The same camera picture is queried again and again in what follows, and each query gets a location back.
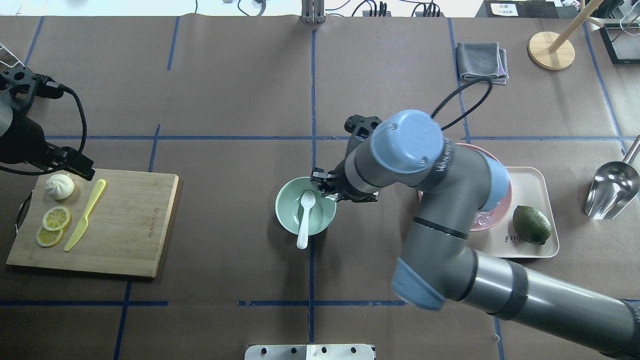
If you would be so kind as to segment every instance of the metal scoop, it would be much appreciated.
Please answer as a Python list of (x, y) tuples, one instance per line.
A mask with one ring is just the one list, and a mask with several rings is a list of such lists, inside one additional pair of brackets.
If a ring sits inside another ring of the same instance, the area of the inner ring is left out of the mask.
[(629, 165), (636, 158), (640, 147), (640, 135), (622, 161), (602, 165), (591, 183), (585, 214), (595, 220), (612, 219), (638, 194), (640, 176)]

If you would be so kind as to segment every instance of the blue joint cap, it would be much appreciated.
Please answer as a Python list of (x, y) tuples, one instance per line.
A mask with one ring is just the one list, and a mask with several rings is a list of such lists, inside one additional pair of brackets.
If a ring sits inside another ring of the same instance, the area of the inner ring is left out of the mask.
[(401, 258), (398, 258), (391, 287), (401, 299), (421, 309), (438, 311), (447, 301)]
[(380, 124), (371, 137), (376, 161), (397, 174), (431, 167), (443, 146), (440, 126), (419, 110), (400, 111)]
[(495, 209), (500, 200), (507, 194), (511, 181), (509, 180), (509, 173), (503, 164), (488, 158), (484, 154), (483, 156), (491, 172), (491, 190), (489, 190), (489, 197), (486, 203), (478, 211), (489, 211)]

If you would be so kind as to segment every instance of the white tray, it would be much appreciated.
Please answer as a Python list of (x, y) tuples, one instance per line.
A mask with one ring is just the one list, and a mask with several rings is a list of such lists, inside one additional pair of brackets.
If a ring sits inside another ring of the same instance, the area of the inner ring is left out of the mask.
[[(545, 178), (532, 167), (506, 167), (513, 199), (507, 215), (491, 229), (469, 233), (468, 246), (498, 258), (552, 258), (560, 249)], [(513, 228), (511, 217), (518, 205), (542, 211), (551, 223), (551, 237), (540, 246), (527, 243)]]

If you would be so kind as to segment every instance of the white spoon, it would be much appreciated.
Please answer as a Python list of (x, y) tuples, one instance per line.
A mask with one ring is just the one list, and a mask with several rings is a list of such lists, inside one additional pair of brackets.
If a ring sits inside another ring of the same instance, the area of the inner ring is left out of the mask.
[(300, 222), (300, 231), (298, 231), (298, 249), (303, 250), (307, 248), (309, 241), (309, 211), (316, 205), (316, 196), (311, 190), (305, 191), (300, 199), (300, 205), (302, 205), (302, 221)]

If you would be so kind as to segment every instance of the knife handle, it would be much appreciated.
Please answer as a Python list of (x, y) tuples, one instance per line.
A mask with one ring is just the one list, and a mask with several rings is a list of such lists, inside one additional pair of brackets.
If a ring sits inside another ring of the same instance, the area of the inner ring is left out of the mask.
[(95, 185), (93, 186), (93, 190), (91, 191), (91, 196), (89, 196), (89, 201), (86, 203), (86, 208), (84, 208), (84, 213), (82, 214), (83, 218), (87, 218), (93, 209), (93, 206), (98, 201), (100, 195), (102, 195), (102, 191), (105, 186), (107, 186), (107, 182), (104, 179), (99, 179)]

